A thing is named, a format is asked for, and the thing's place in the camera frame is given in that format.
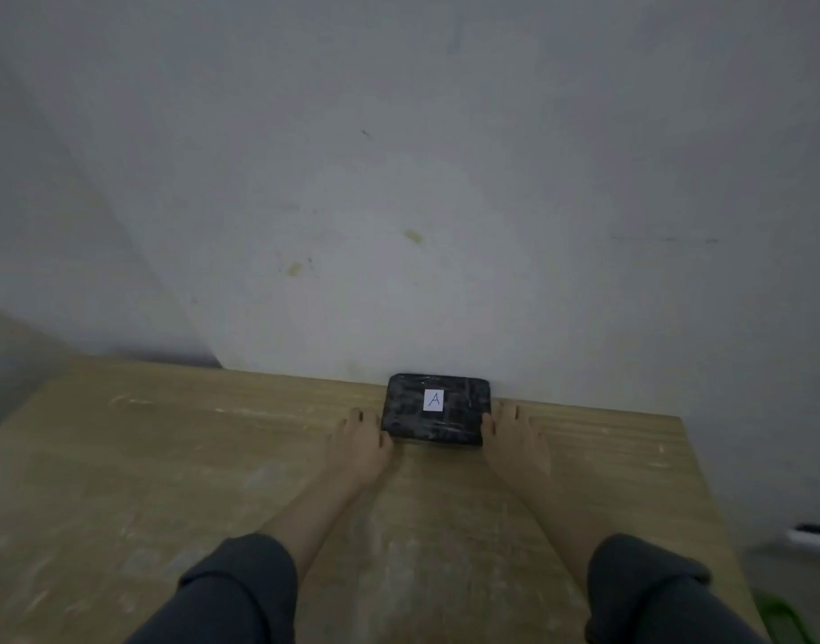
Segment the person's left hand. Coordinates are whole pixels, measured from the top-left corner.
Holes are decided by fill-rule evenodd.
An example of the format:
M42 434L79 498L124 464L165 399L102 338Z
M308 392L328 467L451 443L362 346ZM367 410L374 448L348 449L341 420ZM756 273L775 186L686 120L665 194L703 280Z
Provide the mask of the person's left hand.
M375 411L350 409L327 439L327 477L354 493L373 485L393 456L379 454L381 430L381 417Z

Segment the person's right hand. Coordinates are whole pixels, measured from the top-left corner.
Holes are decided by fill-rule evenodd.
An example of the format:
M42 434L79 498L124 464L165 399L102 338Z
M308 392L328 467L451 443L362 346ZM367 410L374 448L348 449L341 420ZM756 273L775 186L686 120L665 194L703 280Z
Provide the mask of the person's right hand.
M529 413L506 400L492 415L497 421L497 441L482 441L482 451L496 476L517 495L548 484L552 480L552 459L547 439L533 426Z

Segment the person's left forearm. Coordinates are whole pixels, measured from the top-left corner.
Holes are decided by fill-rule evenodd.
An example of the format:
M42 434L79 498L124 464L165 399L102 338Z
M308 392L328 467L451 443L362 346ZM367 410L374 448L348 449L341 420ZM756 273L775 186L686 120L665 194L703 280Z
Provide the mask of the person's left forearm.
M330 463L285 507L268 519L259 533L279 542L288 553L302 584L324 542L344 512L382 476L386 464Z

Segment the person's right forearm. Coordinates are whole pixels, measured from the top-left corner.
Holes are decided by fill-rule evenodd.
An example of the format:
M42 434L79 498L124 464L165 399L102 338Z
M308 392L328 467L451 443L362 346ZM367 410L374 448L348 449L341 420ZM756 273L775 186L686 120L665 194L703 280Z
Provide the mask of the person's right forearm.
M616 530L567 497L550 476L529 468L518 471L509 486L536 519L578 589L588 597L590 563L599 546Z

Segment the black wrapped flat package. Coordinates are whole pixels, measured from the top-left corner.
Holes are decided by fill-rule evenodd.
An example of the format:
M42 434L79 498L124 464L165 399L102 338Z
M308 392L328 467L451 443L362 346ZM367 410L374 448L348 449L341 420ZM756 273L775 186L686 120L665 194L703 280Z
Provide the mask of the black wrapped flat package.
M387 383L382 431L394 440L477 447L490 412L485 379L398 373Z

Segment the dark grey sleeve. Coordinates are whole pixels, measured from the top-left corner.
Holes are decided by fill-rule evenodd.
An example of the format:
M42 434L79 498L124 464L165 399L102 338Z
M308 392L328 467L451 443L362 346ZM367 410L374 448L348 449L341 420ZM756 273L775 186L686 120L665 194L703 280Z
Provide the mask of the dark grey sleeve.
M710 589L702 563L618 534L587 571L587 644L768 644Z
M228 538L125 644L295 644L297 597L297 570L279 541Z

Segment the white plastic object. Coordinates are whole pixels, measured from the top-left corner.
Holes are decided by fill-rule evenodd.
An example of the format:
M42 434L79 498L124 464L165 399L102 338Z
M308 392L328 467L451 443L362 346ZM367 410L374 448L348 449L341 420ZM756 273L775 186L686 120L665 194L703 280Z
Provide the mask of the white plastic object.
M786 531L786 541L798 548L820 554L820 524L801 523Z

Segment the green plastic object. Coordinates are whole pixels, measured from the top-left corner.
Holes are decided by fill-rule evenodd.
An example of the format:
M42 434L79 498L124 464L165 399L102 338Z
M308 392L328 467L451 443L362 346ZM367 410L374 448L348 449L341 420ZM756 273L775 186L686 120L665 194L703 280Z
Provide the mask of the green plastic object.
M819 644L787 601L757 589L752 590L752 598L771 644Z

